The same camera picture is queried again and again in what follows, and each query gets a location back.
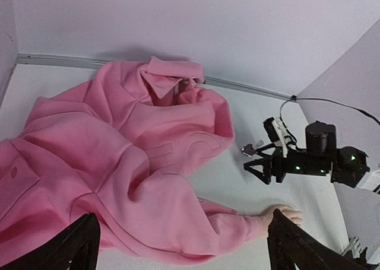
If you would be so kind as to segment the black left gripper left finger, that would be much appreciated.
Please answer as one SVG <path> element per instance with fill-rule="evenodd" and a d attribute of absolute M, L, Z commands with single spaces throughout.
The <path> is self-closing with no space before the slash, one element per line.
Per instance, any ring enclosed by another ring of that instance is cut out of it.
<path fill-rule="evenodd" d="M 96 269 L 99 246 L 100 224 L 94 213 L 88 213 L 1 269 Z"/>

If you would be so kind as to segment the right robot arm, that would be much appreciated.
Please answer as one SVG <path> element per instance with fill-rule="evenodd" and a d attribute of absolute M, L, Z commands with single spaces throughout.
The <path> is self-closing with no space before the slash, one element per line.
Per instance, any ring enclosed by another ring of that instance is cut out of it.
<path fill-rule="evenodd" d="M 366 173 L 367 154 L 355 147 L 337 148 L 336 127 L 316 121 L 306 126 L 306 147 L 299 148 L 296 138 L 282 118 L 270 117 L 263 123 L 271 143 L 261 147 L 246 144 L 242 154 L 258 159 L 243 164 L 266 185 L 275 178 L 282 183 L 287 174 L 330 176 L 330 182 L 358 188 Z"/>

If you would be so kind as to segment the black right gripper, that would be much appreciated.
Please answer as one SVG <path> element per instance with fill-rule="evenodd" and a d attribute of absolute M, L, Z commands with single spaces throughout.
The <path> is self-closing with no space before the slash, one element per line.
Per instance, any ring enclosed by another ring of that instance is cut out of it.
<path fill-rule="evenodd" d="M 311 123 L 305 128 L 305 140 L 305 148 L 289 146 L 287 158 L 282 156 L 281 145 L 270 143 L 262 146 L 256 150 L 262 158 L 244 163 L 243 169 L 264 184 L 271 183 L 271 176 L 281 183 L 287 173 L 326 176 L 332 169 L 337 150 L 336 127 L 319 121 Z"/>

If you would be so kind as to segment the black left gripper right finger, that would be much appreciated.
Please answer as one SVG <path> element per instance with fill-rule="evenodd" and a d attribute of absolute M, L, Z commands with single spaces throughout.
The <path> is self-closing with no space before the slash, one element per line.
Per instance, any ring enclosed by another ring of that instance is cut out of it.
<path fill-rule="evenodd" d="M 324 246 L 275 210 L 268 228 L 271 269 L 368 269 L 364 257 L 347 258 Z"/>

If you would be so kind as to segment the purple nail polish bottle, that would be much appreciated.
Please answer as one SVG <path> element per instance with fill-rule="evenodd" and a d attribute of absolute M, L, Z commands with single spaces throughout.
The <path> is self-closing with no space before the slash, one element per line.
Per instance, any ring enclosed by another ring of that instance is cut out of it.
<path fill-rule="evenodd" d="M 257 142 L 254 143 L 248 143 L 244 145 L 240 150 L 241 153 L 247 157 L 252 157 L 257 153 L 257 149 L 262 147 L 264 145 L 264 142 L 260 139 Z"/>

